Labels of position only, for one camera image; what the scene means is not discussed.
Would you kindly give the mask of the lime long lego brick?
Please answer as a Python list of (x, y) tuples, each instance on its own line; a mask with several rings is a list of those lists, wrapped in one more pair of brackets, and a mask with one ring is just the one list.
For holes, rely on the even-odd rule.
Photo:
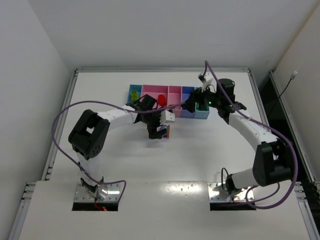
[(132, 102), (137, 101), (139, 99), (138, 92), (136, 90), (132, 90), (130, 92), (130, 96)]

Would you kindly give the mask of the green lego brick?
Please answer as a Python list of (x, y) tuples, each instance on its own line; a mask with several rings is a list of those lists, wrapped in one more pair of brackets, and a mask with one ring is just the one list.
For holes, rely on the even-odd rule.
[(197, 103), (196, 109), (198, 111), (208, 111), (208, 106), (206, 104)]

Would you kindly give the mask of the purple flower lego piece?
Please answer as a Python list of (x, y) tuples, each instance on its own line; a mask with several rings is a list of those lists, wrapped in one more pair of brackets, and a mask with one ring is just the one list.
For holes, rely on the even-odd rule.
[(168, 137), (168, 132), (169, 132), (168, 127), (169, 127), (168, 125), (162, 125), (160, 127), (160, 131), (161, 131), (161, 134), (162, 134), (163, 138), (167, 138)]

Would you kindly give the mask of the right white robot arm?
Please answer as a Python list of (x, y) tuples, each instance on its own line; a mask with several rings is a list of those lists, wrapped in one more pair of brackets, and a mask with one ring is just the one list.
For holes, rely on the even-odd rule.
[(210, 90), (212, 79), (199, 77), (202, 87), (193, 90), (182, 107), (193, 113), (196, 107), (217, 109), (218, 115), (237, 130), (255, 151), (250, 169), (229, 174), (225, 180), (229, 194), (241, 189), (266, 187), (294, 177), (294, 160), (289, 145), (266, 128), (253, 122), (247, 108), (235, 100), (235, 83), (231, 79), (219, 79), (215, 92)]

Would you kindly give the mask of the red round lego piece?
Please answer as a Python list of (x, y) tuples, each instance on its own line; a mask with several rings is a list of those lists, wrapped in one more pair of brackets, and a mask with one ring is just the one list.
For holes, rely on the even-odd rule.
[(166, 96), (164, 94), (159, 94), (157, 97), (157, 103), (164, 107), (167, 104)]

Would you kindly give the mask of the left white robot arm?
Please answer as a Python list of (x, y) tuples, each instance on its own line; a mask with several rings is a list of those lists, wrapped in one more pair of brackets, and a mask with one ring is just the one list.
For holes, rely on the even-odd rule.
[(104, 181), (100, 173), (98, 155), (102, 151), (107, 133), (124, 125), (142, 122), (146, 124), (151, 140), (167, 137), (168, 128), (161, 124), (161, 111), (140, 114), (136, 111), (151, 111), (157, 100), (146, 94), (142, 99), (127, 103), (125, 110), (113, 109), (106, 112), (85, 110), (68, 136), (68, 142), (77, 153), (82, 171), (81, 184), (95, 194), (99, 183)]

